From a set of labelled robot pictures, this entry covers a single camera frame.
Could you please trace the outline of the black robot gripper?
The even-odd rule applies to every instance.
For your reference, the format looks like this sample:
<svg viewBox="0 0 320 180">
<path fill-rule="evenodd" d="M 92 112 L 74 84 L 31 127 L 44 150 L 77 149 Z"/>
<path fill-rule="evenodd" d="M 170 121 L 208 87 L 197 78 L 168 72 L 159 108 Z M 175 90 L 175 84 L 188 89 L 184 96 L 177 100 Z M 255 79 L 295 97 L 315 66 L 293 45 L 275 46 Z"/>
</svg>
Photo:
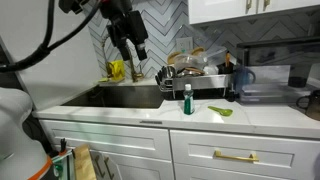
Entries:
<svg viewBox="0 0 320 180">
<path fill-rule="evenodd" d="M 103 0 L 100 12 L 103 18 L 111 22 L 107 30 L 112 44 L 118 47 L 123 60 L 128 61 L 131 58 L 127 39 L 137 45 L 139 60 L 145 60 L 147 53 L 144 42 L 148 38 L 148 33 L 141 13 L 133 9 L 131 0 Z"/>
</svg>

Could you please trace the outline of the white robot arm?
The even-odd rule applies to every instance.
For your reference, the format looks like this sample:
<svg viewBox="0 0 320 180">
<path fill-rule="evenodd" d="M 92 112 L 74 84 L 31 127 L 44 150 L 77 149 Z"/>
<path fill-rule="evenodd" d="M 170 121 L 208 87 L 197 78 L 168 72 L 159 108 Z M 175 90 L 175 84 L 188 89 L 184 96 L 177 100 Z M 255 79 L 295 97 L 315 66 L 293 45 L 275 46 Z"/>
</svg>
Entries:
<svg viewBox="0 0 320 180">
<path fill-rule="evenodd" d="M 1 73 L 25 70 L 44 60 L 54 49 L 77 35 L 97 11 L 120 29 L 142 26 L 141 15 L 132 10 L 129 0 L 97 0 L 84 21 L 71 33 L 50 45 L 54 26 L 55 0 L 48 0 L 47 27 L 42 43 L 26 58 L 0 67 Z M 0 88 L 0 180 L 40 180 L 52 169 L 52 159 L 41 143 L 31 139 L 23 130 L 23 122 L 32 110 L 30 96 L 18 89 Z"/>
</svg>

